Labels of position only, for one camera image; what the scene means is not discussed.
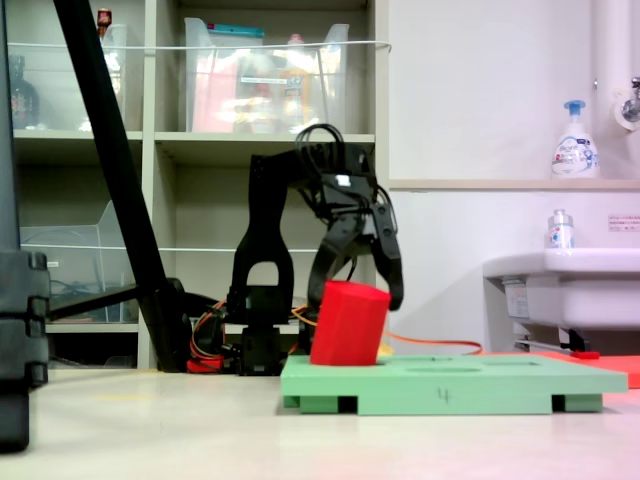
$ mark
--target green board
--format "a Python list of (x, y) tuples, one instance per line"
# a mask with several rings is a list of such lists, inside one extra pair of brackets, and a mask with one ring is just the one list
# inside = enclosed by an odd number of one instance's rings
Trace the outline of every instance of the green board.
[(290, 356), (285, 408), (360, 415), (599, 412), (602, 394), (626, 392), (627, 376), (535, 355), (392, 356), (372, 367), (311, 365)]

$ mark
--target black clamp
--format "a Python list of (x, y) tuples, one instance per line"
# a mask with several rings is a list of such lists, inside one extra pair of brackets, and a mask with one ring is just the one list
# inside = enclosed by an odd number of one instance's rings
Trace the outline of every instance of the black clamp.
[(0, 251), (0, 451), (29, 443), (29, 390), (47, 383), (49, 272), (41, 253)]

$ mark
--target floor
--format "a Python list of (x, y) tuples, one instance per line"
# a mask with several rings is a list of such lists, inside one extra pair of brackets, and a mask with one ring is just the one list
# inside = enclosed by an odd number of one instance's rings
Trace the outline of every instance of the floor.
[(1, 479), (640, 478), (640, 390), (601, 414), (301, 416), (277, 378), (51, 373)]

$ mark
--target storage container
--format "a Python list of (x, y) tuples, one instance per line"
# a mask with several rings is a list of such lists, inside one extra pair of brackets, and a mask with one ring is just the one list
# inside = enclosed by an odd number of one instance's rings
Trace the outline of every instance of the storage container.
[[(142, 128), (143, 51), (131, 45), (126, 25), (112, 25), (103, 49), (127, 130)], [(9, 46), (14, 128), (91, 131), (71, 57), (66, 48)]]
[[(22, 227), (23, 250), (47, 256), (51, 307), (134, 283), (129, 257), (109, 202), (96, 225)], [(68, 319), (73, 322), (136, 322), (135, 301)]]
[[(186, 18), (185, 28), (187, 46), (203, 47), (187, 50), (187, 131), (298, 133), (324, 122), (345, 131), (345, 45), (216, 50), (203, 21)], [(348, 31), (334, 25), (325, 43)]]

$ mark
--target soap dispenser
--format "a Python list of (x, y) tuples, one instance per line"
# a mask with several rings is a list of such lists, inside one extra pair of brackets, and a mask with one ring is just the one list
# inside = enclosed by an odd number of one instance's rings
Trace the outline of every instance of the soap dispenser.
[(560, 137), (551, 163), (551, 178), (599, 178), (600, 156), (580, 121), (580, 110), (586, 104), (582, 100), (571, 100), (564, 104), (569, 110), (569, 124)]

